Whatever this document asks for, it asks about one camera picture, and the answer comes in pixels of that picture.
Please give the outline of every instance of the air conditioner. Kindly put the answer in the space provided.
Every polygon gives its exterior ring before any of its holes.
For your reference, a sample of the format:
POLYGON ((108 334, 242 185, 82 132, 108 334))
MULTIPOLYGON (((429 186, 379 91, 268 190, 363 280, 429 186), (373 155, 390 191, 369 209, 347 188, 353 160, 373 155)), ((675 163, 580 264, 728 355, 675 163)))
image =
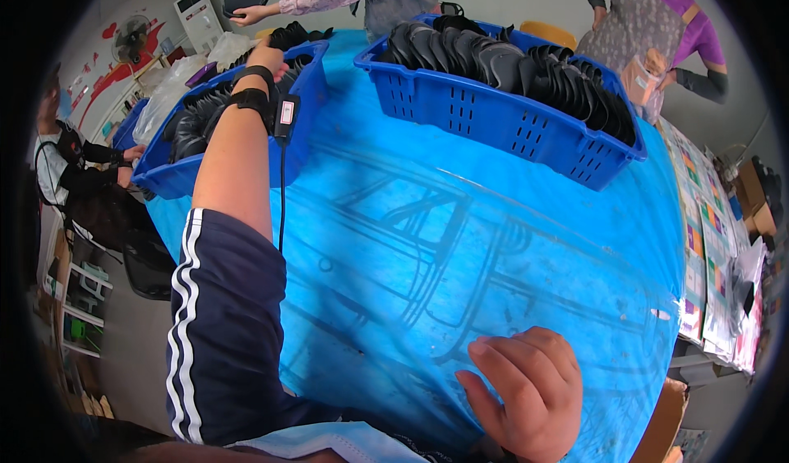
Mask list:
POLYGON ((176 0, 173 5, 195 50, 212 50, 223 30, 211 1, 176 0))

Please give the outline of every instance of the hand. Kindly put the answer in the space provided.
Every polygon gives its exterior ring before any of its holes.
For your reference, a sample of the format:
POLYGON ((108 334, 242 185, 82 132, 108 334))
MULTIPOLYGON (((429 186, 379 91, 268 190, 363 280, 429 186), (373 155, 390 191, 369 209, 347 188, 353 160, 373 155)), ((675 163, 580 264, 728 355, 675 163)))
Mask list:
POLYGON ((132 169, 129 167, 118 167, 118 185, 124 189, 132 185, 132 169))
POLYGON ((605 7, 596 6, 594 8, 594 23, 592 23, 592 31, 597 31, 600 23, 603 23, 603 19, 605 19, 605 16, 607 15, 608 11, 605 10, 605 7))
POLYGON ((556 463, 581 427, 581 370, 570 344, 533 327, 512 338, 479 337, 468 355, 504 400, 468 370, 455 372, 471 409, 498 445, 532 463, 556 463))
POLYGON ((279 83, 285 72, 290 69, 288 64, 284 62, 282 51, 279 49, 272 49, 268 46, 271 36, 265 36, 260 43, 257 44, 254 50, 249 54, 247 59, 247 67, 249 66, 263 66, 267 68, 271 75, 274 76, 274 82, 279 83))
POLYGON ((145 152, 145 145, 138 144, 137 146, 134 146, 133 148, 129 148, 128 150, 125 150, 123 152, 123 160, 125 162, 132 162, 133 160, 136 160, 137 158, 143 156, 144 152, 145 152))
POLYGON ((677 82, 677 70, 671 69, 669 72, 666 73, 666 77, 663 78, 663 81, 661 81, 660 84, 657 85, 657 90, 663 91, 666 88, 666 86, 676 82, 677 82))
POLYGON ((243 28, 255 24, 263 18, 279 14, 279 3, 269 6, 242 7, 233 11, 233 14, 246 14, 243 18, 231 18, 233 23, 243 28))

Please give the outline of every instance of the face mask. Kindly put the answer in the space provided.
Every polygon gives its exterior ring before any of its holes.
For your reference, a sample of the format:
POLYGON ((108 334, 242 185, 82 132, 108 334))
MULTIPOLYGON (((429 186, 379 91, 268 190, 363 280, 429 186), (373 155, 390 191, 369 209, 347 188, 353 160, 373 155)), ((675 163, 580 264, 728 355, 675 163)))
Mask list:
POLYGON ((332 449, 348 463, 424 463, 418 454, 365 422, 300 425, 228 447, 233 446, 253 447, 289 460, 332 449))

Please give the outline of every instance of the red heart decoration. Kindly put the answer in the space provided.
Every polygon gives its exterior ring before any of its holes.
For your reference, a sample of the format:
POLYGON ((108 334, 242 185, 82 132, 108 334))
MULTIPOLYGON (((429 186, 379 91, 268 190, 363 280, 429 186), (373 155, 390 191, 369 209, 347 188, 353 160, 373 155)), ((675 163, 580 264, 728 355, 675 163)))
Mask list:
POLYGON ((116 24, 116 23, 110 24, 110 27, 108 27, 106 30, 102 31, 102 34, 101 34, 102 38, 112 38, 113 34, 115 34, 115 28, 117 28, 117 27, 118 27, 118 24, 116 24))

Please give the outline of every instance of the blue plastic sheet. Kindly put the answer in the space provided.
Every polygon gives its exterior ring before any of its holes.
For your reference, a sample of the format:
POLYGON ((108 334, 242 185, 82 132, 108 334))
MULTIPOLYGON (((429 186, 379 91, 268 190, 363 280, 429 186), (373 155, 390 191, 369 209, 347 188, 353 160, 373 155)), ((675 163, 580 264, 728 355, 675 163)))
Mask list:
MULTIPOLYGON (((286 189, 282 381, 468 447, 481 432, 454 377, 473 370, 468 342, 543 326, 570 342, 584 379, 567 461, 627 461, 663 385, 683 282, 676 179, 659 133, 643 123, 648 160, 593 192, 385 116, 351 63, 365 44, 360 31, 330 39, 329 103, 286 189)), ((190 204, 148 203, 173 255, 190 204)), ((278 194, 271 205, 277 232, 278 194)))

